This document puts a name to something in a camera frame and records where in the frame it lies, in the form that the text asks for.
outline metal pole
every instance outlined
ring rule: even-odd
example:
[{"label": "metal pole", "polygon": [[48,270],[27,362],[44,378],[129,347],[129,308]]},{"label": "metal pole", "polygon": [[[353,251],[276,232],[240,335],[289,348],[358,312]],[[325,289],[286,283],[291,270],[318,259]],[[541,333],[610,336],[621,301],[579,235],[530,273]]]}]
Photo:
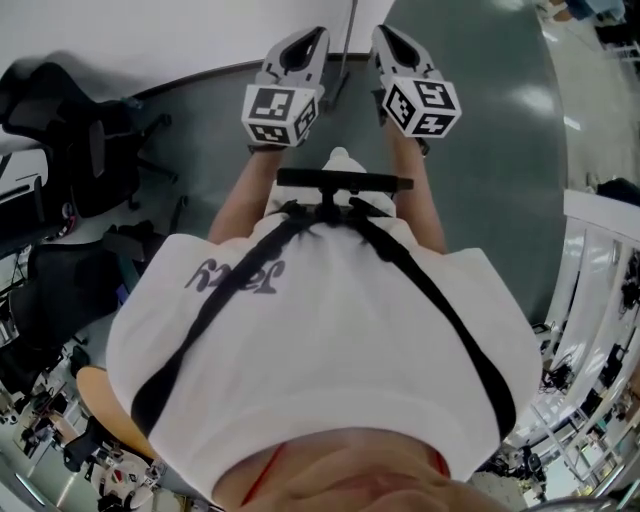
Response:
[{"label": "metal pole", "polygon": [[356,19],[356,10],[358,9],[358,0],[351,0],[351,14],[349,15],[349,26],[347,27],[347,37],[344,40],[344,50],[342,51],[342,65],[340,66],[340,76],[344,75],[347,66],[347,54],[349,53],[349,43],[351,42],[351,31],[353,23]]},{"label": "metal pole", "polygon": [[575,464],[573,463],[573,461],[569,457],[569,454],[564,450],[564,447],[562,446],[562,443],[560,441],[558,441],[558,439],[556,438],[555,434],[553,433],[553,430],[551,430],[551,428],[549,428],[549,425],[547,425],[547,422],[544,421],[544,418],[538,412],[538,409],[536,409],[535,406],[533,406],[533,405],[531,405],[530,407],[531,407],[531,410],[533,411],[533,414],[535,414],[536,417],[540,420],[540,423],[542,423],[542,428],[544,428],[546,430],[547,435],[551,438],[551,440],[556,445],[556,448],[560,452],[560,455],[562,455],[562,458],[564,459],[565,463],[567,464],[567,466],[569,468],[569,471],[571,471],[573,473],[573,476],[575,476],[578,479],[579,482],[581,482],[583,484],[587,483],[587,481],[585,481],[580,476],[580,472],[578,471],[578,468],[576,468]]}]

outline red string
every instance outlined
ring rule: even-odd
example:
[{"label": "red string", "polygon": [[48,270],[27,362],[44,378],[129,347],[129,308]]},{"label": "red string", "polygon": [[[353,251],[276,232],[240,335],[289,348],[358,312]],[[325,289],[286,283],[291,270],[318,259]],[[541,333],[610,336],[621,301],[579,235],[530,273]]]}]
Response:
[{"label": "red string", "polygon": [[440,452],[436,452],[436,464],[438,465],[438,473],[440,473],[445,478],[451,478],[451,473],[449,473],[449,467],[445,462]]},{"label": "red string", "polygon": [[255,495],[258,492],[258,489],[260,488],[260,486],[264,483],[264,480],[267,477],[267,473],[269,473],[269,471],[271,470],[271,468],[273,467],[274,463],[276,462],[276,459],[280,456],[280,454],[282,453],[282,450],[284,450],[284,446],[287,443],[282,443],[280,446],[278,446],[276,448],[276,450],[273,452],[273,455],[271,455],[271,458],[269,459],[269,462],[267,462],[267,465],[264,467],[264,469],[262,470],[262,472],[260,473],[260,476],[258,476],[258,478],[256,479],[255,482],[253,482],[253,485],[251,486],[251,488],[249,489],[249,491],[247,492],[247,495],[244,497],[244,499],[242,500],[242,505],[240,505],[241,507],[245,506],[247,503],[249,503],[253,498],[255,498]]}]

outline white wall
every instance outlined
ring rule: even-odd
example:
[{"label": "white wall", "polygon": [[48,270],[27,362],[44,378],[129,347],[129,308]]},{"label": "white wall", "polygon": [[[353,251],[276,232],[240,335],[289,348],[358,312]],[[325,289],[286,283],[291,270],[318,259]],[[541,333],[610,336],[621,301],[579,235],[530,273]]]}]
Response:
[{"label": "white wall", "polygon": [[[370,50],[392,4],[359,2],[351,52]],[[261,60],[306,27],[327,27],[341,51],[350,9],[351,0],[0,0],[0,72],[51,56],[95,99],[117,98]]]}]

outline gray floor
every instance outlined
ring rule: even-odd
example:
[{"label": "gray floor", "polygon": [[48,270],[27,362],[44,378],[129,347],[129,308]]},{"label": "gray floor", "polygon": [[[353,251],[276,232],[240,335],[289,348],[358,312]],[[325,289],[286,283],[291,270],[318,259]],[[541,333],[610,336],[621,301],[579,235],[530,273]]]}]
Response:
[{"label": "gray floor", "polygon": [[[462,119],[445,140],[433,142],[426,161],[450,250],[481,247],[529,320],[538,322],[553,292],[565,225],[563,113],[533,7],[509,11],[502,4],[398,0],[388,23],[424,44],[460,96]],[[320,118],[288,163],[320,168],[342,145],[369,172],[389,172],[369,94],[376,74],[364,63],[350,68],[337,110]],[[328,82],[335,70],[328,65]],[[176,187],[191,198],[182,231],[206,232],[248,158],[240,111],[254,74],[193,83],[146,102],[148,119],[173,116],[148,154],[181,174]],[[554,111],[541,115],[526,104],[527,94],[551,98]]]}]

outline white shoe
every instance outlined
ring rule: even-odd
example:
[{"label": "white shoe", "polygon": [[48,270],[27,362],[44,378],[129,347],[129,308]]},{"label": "white shoe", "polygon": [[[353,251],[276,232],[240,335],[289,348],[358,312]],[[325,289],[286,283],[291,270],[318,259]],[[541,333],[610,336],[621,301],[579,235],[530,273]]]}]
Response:
[{"label": "white shoe", "polygon": [[336,156],[343,156],[343,157],[349,158],[349,152],[345,148],[338,146],[333,148],[333,151],[329,155],[329,159],[332,159]]},{"label": "white shoe", "polygon": [[542,21],[545,21],[551,25],[560,25],[561,22],[556,21],[554,19],[554,16],[559,12],[564,11],[566,8],[567,4],[565,2],[562,2],[560,5],[553,5],[551,2],[549,2],[546,9],[543,8],[540,10],[540,17],[542,18]]}]

